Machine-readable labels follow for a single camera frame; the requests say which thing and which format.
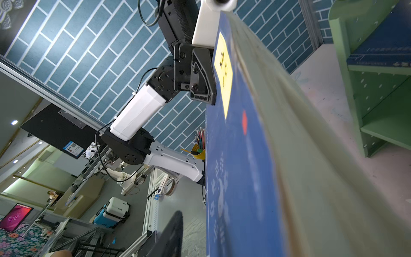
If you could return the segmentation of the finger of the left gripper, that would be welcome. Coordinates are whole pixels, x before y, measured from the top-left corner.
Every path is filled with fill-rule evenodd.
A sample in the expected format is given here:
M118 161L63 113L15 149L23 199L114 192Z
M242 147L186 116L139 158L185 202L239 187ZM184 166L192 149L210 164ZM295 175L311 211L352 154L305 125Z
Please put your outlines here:
M216 81L212 66L213 49L194 47L191 60L190 97L209 105L216 102Z

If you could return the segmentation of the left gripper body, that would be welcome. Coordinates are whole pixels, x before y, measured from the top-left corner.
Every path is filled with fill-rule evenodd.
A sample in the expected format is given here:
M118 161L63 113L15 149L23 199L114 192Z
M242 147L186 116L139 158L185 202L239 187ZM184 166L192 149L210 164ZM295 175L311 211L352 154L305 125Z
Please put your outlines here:
M199 83L196 80L192 81L191 78L191 73L194 70L192 63L195 50L199 50L199 47L183 42L177 42L173 46L174 90L176 92L197 92L199 89Z

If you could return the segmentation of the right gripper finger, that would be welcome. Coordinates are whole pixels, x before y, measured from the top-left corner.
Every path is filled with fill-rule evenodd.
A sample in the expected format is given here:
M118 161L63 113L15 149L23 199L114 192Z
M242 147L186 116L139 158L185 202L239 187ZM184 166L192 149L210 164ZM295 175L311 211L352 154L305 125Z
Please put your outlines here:
M176 211L150 252L151 257L181 257L183 231L183 214Z

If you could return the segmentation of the blue book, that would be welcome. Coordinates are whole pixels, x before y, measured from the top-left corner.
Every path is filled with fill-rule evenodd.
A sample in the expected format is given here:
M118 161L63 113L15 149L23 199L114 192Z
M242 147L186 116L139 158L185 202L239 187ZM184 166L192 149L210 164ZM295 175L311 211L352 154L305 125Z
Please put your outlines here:
M410 256L410 228L300 86L230 12L220 14L214 69L207 256Z
M348 65L411 67L411 2L399 1L347 59Z

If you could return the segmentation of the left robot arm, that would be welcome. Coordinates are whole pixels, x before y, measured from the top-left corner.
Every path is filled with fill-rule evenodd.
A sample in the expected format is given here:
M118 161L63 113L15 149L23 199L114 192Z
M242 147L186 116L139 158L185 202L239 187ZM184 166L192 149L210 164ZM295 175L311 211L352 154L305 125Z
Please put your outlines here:
M205 105L216 102L212 66L221 5L159 1L155 24L170 55L145 72L133 97L97 135L124 163L146 164L203 185L205 163L181 151L204 141Z

